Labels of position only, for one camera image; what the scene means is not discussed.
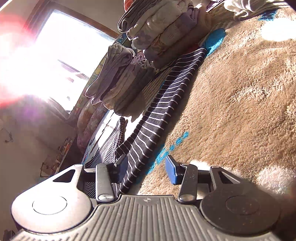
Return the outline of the purple floral folded quilt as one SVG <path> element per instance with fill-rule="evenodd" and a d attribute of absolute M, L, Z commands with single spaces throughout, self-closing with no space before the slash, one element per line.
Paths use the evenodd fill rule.
<path fill-rule="evenodd" d="M 85 152 L 90 138 L 106 113 L 107 109 L 104 106 L 99 106 L 97 109 L 95 109 L 86 128 L 84 130 L 78 129 L 77 146 L 82 154 Z"/>

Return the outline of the floral folded blanket stack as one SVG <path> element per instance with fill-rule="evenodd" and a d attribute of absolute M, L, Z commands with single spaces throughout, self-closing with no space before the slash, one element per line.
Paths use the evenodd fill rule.
<path fill-rule="evenodd" d="M 125 1 L 124 10 L 117 29 L 158 69 L 211 29 L 211 16 L 202 1 Z"/>

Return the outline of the white folded cloth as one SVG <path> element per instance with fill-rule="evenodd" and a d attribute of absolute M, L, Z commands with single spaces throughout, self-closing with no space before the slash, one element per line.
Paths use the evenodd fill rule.
<path fill-rule="evenodd" d="M 234 13 L 234 21 L 244 21 L 258 16 L 265 11 L 288 8 L 286 1 L 276 0 L 226 0 L 224 8 Z"/>

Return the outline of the black white striped garment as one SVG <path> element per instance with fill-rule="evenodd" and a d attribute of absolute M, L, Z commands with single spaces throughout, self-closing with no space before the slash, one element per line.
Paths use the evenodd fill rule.
<path fill-rule="evenodd" d="M 125 119 L 120 118 L 94 157 L 84 164 L 86 169 L 100 163 L 108 167 L 118 164 L 110 175 L 111 193 L 115 197 L 128 192 L 145 169 L 206 52 L 205 48 L 199 48 L 180 56 L 165 74 L 162 86 L 130 136 L 124 138 Z"/>

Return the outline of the cluttered dark side table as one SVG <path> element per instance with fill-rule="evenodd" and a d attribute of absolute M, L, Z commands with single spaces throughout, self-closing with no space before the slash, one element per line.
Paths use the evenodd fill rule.
<path fill-rule="evenodd" d="M 55 157 L 47 156 L 40 168 L 40 178 L 49 178 L 60 170 L 66 169 L 71 163 L 75 163 L 77 154 L 77 137 L 67 137 L 64 144 L 58 147 L 58 154 Z"/>

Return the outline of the grey folded laundry stack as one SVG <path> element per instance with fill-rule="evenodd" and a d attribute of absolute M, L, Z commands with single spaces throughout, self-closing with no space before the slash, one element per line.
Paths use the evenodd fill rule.
<path fill-rule="evenodd" d="M 155 68 L 142 55 L 119 43 L 109 46 L 99 75 L 85 92 L 92 104 L 102 103 L 124 115 L 139 93 L 154 79 Z"/>

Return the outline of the yellow patterned pillow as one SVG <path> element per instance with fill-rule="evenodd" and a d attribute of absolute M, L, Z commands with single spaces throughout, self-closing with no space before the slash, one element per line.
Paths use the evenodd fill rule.
<path fill-rule="evenodd" d="M 77 128 L 84 130 L 89 123 L 91 116 L 95 111 L 94 105 L 92 104 L 91 100 L 89 100 L 85 106 L 82 108 L 78 121 L 77 121 Z"/>

